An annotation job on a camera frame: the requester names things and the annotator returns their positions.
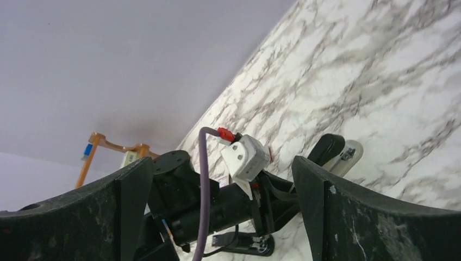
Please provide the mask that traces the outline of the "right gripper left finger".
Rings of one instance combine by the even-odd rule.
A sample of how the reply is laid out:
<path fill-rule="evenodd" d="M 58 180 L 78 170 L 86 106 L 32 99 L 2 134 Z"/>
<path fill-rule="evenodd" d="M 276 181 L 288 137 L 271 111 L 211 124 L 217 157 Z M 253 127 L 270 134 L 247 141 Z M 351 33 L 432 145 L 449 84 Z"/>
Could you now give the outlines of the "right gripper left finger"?
<path fill-rule="evenodd" d="M 1 212 L 1 260 L 133 260 L 153 178 L 142 158 L 62 195 Z"/>

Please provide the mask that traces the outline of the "black stapler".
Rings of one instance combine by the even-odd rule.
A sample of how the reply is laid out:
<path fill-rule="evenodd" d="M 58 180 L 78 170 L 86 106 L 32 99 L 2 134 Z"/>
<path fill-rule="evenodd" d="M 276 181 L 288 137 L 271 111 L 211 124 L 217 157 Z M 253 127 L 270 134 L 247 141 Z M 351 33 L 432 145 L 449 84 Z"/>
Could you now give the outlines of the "black stapler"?
<path fill-rule="evenodd" d="M 343 136 L 327 133 L 318 140 L 307 159 L 318 166 L 324 166 L 338 156 L 344 147 L 345 139 Z"/>

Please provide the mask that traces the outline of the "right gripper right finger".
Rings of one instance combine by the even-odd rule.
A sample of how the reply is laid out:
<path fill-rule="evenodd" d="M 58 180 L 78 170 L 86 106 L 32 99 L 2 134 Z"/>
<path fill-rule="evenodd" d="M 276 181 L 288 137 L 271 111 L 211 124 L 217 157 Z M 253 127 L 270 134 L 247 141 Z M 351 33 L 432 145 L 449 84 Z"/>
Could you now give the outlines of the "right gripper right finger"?
<path fill-rule="evenodd" d="M 460 212 L 391 198 L 305 157 L 292 175 L 314 260 L 460 260 Z"/>

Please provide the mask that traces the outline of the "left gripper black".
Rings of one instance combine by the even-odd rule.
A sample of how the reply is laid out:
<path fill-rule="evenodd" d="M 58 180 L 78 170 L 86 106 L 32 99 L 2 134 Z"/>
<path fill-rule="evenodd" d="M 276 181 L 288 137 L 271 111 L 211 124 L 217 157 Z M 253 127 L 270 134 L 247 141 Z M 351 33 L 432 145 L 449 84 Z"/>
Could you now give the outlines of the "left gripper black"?
<path fill-rule="evenodd" d="M 252 223 L 256 234 L 277 232 L 300 212 L 293 182 L 261 171 L 251 186 Z"/>

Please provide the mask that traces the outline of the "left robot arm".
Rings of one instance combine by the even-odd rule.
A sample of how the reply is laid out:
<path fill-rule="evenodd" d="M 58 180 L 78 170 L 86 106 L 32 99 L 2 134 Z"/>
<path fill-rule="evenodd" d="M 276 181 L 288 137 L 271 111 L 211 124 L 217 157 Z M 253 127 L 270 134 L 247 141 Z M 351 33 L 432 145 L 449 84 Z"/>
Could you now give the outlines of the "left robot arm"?
<path fill-rule="evenodd" d="M 135 260 L 178 260 L 176 247 L 190 251 L 200 223 L 200 175 L 188 152 L 165 153 L 153 160 L 150 213 L 142 225 Z M 208 233 L 218 252 L 268 257 L 273 233 L 300 212 L 292 182 L 265 170 L 251 183 L 251 200 L 235 183 L 210 180 Z"/>

